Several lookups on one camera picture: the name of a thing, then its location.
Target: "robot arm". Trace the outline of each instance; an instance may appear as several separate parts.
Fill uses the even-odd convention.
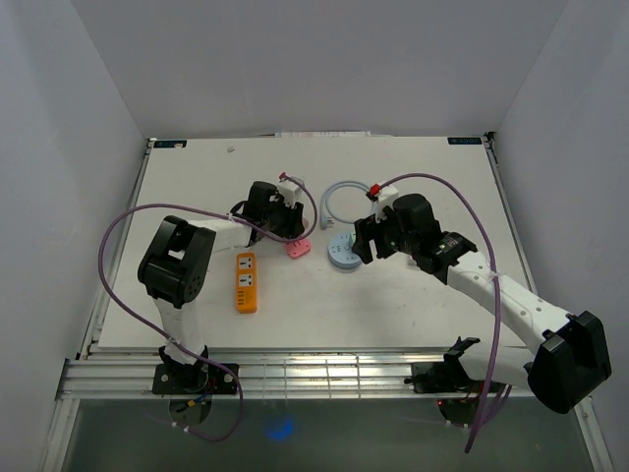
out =
[[[464,236],[442,231],[430,203],[419,194],[398,197],[394,188],[368,193],[375,214],[355,222],[352,250],[363,263],[401,252],[442,283],[485,307],[494,308],[494,274],[486,257]],[[611,375],[604,331],[589,312],[569,314],[542,300],[508,276],[500,276],[502,321],[527,349],[500,347],[494,379],[529,388],[548,408],[567,413]],[[414,375],[414,384],[455,388],[486,375],[489,349],[479,339],[459,340],[432,372]]]
[[[304,232],[302,189],[282,180],[277,186],[254,182],[242,202],[240,219],[274,235],[293,239]],[[202,357],[207,348],[200,337],[196,298],[212,253],[246,248],[261,239],[259,232],[232,220],[188,221],[166,216],[153,237],[140,267],[138,279],[153,298],[164,330],[178,344]],[[172,342],[159,349],[168,378],[187,391],[203,388],[202,362],[183,353]]]

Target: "gray wall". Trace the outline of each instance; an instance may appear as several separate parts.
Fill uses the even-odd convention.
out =
[[[37,467],[143,137],[70,0],[0,1],[0,469]]]
[[[629,470],[629,5],[572,0],[498,134],[509,202],[542,294],[606,328],[613,374],[594,395]]]
[[[566,0],[73,0],[148,137],[495,130]]]

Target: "white table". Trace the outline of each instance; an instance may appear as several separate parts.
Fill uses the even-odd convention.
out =
[[[172,203],[226,212],[246,198],[255,180],[277,182],[286,171],[304,179],[317,202],[322,191],[341,179],[372,184],[408,172],[426,172],[453,183],[470,201],[494,245],[498,270],[525,283],[509,223],[483,146],[451,146],[445,138],[259,138],[190,140],[183,148],[154,148],[138,205]],[[485,245],[458,199],[438,183],[413,179],[396,185],[400,194],[417,192],[432,204],[444,230],[458,231]],[[338,213],[367,214],[370,203],[356,189],[331,199]],[[313,211],[305,202],[305,215]],[[141,258],[167,214],[198,215],[151,209],[136,213],[114,284],[134,309],[159,324],[159,315],[137,280]],[[395,255],[352,273],[332,267],[329,238],[350,226],[317,229],[312,251],[299,260],[283,245],[262,241],[257,255],[258,311],[240,315],[235,300],[236,254],[213,255],[198,298],[200,329],[210,350],[227,349],[396,349],[450,346],[458,335],[490,340],[493,317],[434,277],[410,267]],[[110,303],[98,341],[101,349],[153,350],[163,339]],[[505,326],[501,343],[522,345]]]

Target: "black sticker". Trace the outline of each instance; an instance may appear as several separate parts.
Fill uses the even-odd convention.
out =
[[[481,138],[448,138],[449,145],[481,145]]]
[[[179,141],[156,141],[153,143],[155,149],[167,149],[167,148],[185,148],[188,142],[186,140]]]

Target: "electrical wire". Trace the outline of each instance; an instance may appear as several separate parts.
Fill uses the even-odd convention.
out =
[[[330,197],[332,196],[332,194],[336,192],[337,190],[344,189],[344,188],[359,189],[365,193],[370,190],[370,187],[367,184],[363,182],[359,182],[358,180],[340,180],[336,182],[335,184],[330,185],[327,189],[325,189],[325,192],[323,192],[323,195],[321,195],[321,200],[319,203],[319,207],[321,208],[319,226],[321,229],[326,229],[327,226],[330,223],[332,223],[332,219],[335,219],[345,224],[354,224],[354,220],[346,219],[337,215],[336,213],[334,213],[334,211],[332,211],[332,208],[330,207]],[[326,210],[329,213],[331,218],[328,218],[325,215]]]
[[[282,175],[280,175],[280,179],[286,179],[286,180],[296,184],[298,187],[300,187],[304,191],[306,196],[311,201],[311,204],[313,205],[314,221],[316,221],[316,218],[317,218],[316,201],[315,201],[315,198],[313,197],[313,195],[310,193],[310,191],[306,188],[306,186],[301,181],[299,181],[298,179],[295,179],[294,177],[288,176],[285,173],[282,173]],[[182,344],[179,344],[164,329],[162,329],[157,324],[152,323],[151,321],[147,320],[145,317],[143,317],[142,315],[140,315],[139,313],[134,311],[120,297],[118,297],[118,295],[116,295],[116,293],[114,292],[113,288],[111,287],[111,285],[107,281],[107,277],[105,276],[105,267],[104,267],[105,248],[107,246],[107,241],[109,240],[109,237],[111,236],[111,233],[113,232],[115,227],[118,225],[118,223],[120,223],[122,220],[124,220],[128,216],[134,214],[137,211],[141,211],[141,210],[144,210],[144,209],[150,209],[150,208],[178,209],[178,210],[182,210],[182,211],[189,211],[191,213],[202,214],[202,215],[205,215],[205,216],[211,216],[213,218],[218,218],[218,219],[225,219],[225,220],[232,219],[232,220],[234,220],[234,221],[236,221],[238,223],[241,223],[241,224],[244,224],[246,226],[249,226],[250,228],[254,229],[255,231],[259,232],[260,234],[266,236],[268,239],[270,239],[272,241],[280,242],[280,243],[293,243],[293,242],[300,241],[300,240],[302,240],[304,238],[307,238],[308,236],[310,236],[313,233],[313,231],[315,231],[316,223],[313,223],[311,228],[306,233],[304,233],[303,235],[301,235],[301,236],[299,236],[297,238],[293,238],[293,239],[284,239],[284,238],[279,238],[279,237],[275,236],[274,234],[269,233],[268,231],[265,231],[265,230],[255,226],[254,224],[248,222],[246,219],[243,219],[243,218],[240,218],[240,217],[237,217],[237,216],[227,216],[225,214],[214,213],[212,211],[206,211],[204,209],[192,208],[190,206],[173,205],[173,204],[147,204],[147,205],[134,206],[133,208],[129,208],[127,211],[125,211],[125,212],[119,214],[118,216],[116,216],[116,218],[114,218],[114,220],[109,224],[109,226],[105,230],[105,233],[103,234],[102,240],[100,241],[100,246],[98,248],[98,277],[100,278],[100,282],[102,283],[102,286],[104,287],[104,289],[107,292],[107,294],[111,297],[111,299],[114,302],[116,302],[116,304],[120,308],[122,308],[125,312],[127,312],[129,315],[131,315],[136,320],[138,320],[140,323],[150,327],[154,331],[156,331],[159,334],[161,334],[166,339],[167,342],[172,342],[175,345],[175,347],[177,347],[184,354],[187,354],[187,355],[189,355],[189,356],[191,356],[191,357],[193,357],[193,358],[195,358],[195,359],[197,359],[197,360],[199,360],[199,361],[201,361],[201,362],[203,362],[205,364],[208,364],[208,365],[210,365],[212,367],[215,367],[215,368],[223,371],[224,373],[229,374],[234,379],[234,382],[236,383],[236,387],[238,388],[239,411],[238,411],[238,417],[236,418],[236,421],[234,422],[232,427],[225,434],[223,434],[222,436],[219,436],[219,437],[211,437],[211,436],[205,435],[205,434],[200,433],[200,432],[196,432],[193,429],[190,429],[190,428],[186,427],[187,428],[186,429],[187,432],[190,432],[191,434],[194,434],[195,436],[203,438],[203,439],[205,439],[205,440],[207,440],[209,442],[218,443],[218,442],[221,442],[221,441],[225,441],[230,436],[232,436],[234,434],[234,432],[236,431],[236,429],[240,425],[241,419],[243,417],[243,412],[244,412],[244,409],[245,409],[245,397],[244,397],[244,394],[243,394],[243,386],[241,385],[240,379],[238,378],[238,376],[234,372],[232,372],[228,367],[226,367],[226,366],[224,366],[224,365],[222,365],[222,364],[220,364],[220,363],[218,363],[216,361],[212,361],[211,359],[206,359],[206,358],[204,358],[204,357],[194,353],[193,351],[191,351],[190,349],[186,348]]]
[[[487,235],[487,232],[485,230],[485,227],[483,226],[483,224],[481,223],[481,220],[479,219],[478,215],[476,214],[476,212],[474,211],[474,209],[472,208],[472,206],[470,205],[470,203],[467,201],[467,199],[463,196],[463,194],[461,192],[459,192],[459,190],[454,187],[451,183],[449,183],[447,180],[442,179],[441,177],[438,177],[436,175],[432,175],[432,174],[426,174],[423,172],[413,172],[413,173],[409,173],[409,174],[403,174],[403,175],[399,175],[397,177],[394,177],[390,180],[387,180],[386,182],[384,182],[383,184],[381,184],[379,186],[380,189],[389,186],[391,184],[394,184],[396,182],[399,182],[400,180],[405,180],[405,179],[410,179],[410,178],[424,178],[424,179],[429,179],[429,180],[433,180],[435,182],[439,182],[440,184],[445,185],[448,189],[450,189],[454,195],[456,195],[458,197],[458,199],[461,201],[461,203],[465,206],[465,208],[468,210],[468,212],[470,213],[470,216],[472,217],[472,219],[474,219],[474,222],[476,223],[477,227],[479,228],[479,231],[481,231],[481,235],[483,236],[483,240],[485,241],[486,247],[487,247],[487,252],[488,252],[488,256],[489,256],[489,268],[491,269],[491,271],[496,274],[497,273],[497,269],[496,269],[496,263],[495,263],[495,252],[493,250],[493,246],[491,245],[491,241],[489,241],[489,236]],[[483,385],[483,389],[481,392],[481,397],[480,397],[480,402],[479,402],[479,409],[477,410],[477,415],[476,418],[474,420],[474,423],[472,424],[472,431],[470,433],[470,437],[468,438],[468,442],[465,445],[465,452],[470,452],[470,450],[472,449],[472,446],[474,445],[474,441],[477,437],[477,435],[479,434],[479,431],[481,430],[481,428],[483,427],[484,424],[484,414],[485,414],[485,408],[486,408],[486,403],[487,403],[487,396],[489,394],[489,387],[491,386],[491,377],[493,376],[493,369],[495,367],[495,359],[498,353],[498,343],[500,341],[500,324],[501,324],[501,319],[502,319],[502,309],[501,309],[501,302],[500,302],[500,280],[497,276],[495,276],[493,278],[493,291],[494,291],[494,308],[493,308],[493,312],[494,312],[494,324],[493,324],[493,340],[491,342],[491,351],[489,353],[489,362],[487,364],[487,372],[486,372],[486,376],[485,376],[485,383]],[[495,416],[495,414],[497,414],[497,411],[499,411],[499,409],[502,407],[503,403],[499,403],[498,406],[496,406],[496,411],[493,414],[493,416]]]

